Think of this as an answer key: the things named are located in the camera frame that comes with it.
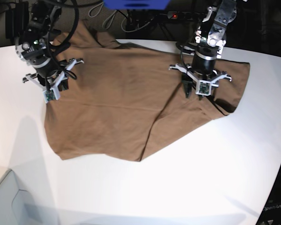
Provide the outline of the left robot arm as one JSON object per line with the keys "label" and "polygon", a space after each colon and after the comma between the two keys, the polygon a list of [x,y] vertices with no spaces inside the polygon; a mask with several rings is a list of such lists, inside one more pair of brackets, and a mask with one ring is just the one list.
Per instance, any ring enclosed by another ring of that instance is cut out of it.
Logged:
{"label": "left robot arm", "polygon": [[169,69],[182,73],[182,85],[185,97],[192,90],[200,98],[211,96],[220,80],[232,81],[227,72],[215,68],[215,62],[222,56],[226,44],[226,30],[237,14],[235,0],[221,0],[217,6],[209,6],[207,14],[197,26],[193,37],[180,46],[181,63],[169,66]]}

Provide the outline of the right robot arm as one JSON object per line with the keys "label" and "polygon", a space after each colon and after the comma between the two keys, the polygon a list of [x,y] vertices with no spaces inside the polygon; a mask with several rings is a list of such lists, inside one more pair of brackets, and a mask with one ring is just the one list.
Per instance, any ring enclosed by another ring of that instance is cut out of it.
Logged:
{"label": "right robot arm", "polygon": [[[77,79],[73,72],[66,71],[69,62],[58,61],[56,56],[70,47],[70,39],[77,29],[79,21],[79,9],[77,1],[71,1],[71,5],[64,0],[38,0],[31,10],[31,20],[25,27],[24,32],[15,40],[16,54],[19,58],[33,66],[34,74],[27,74],[23,83],[35,81],[40,87],[49,90],[64,74],[65,77],[57,85],[58,91],[68,90],[68,78]],[[74,23],[68,36],[59,45],[50,44],[53,33],[59,34],[53,27],[59,19],[62,8],[74,9]]]}

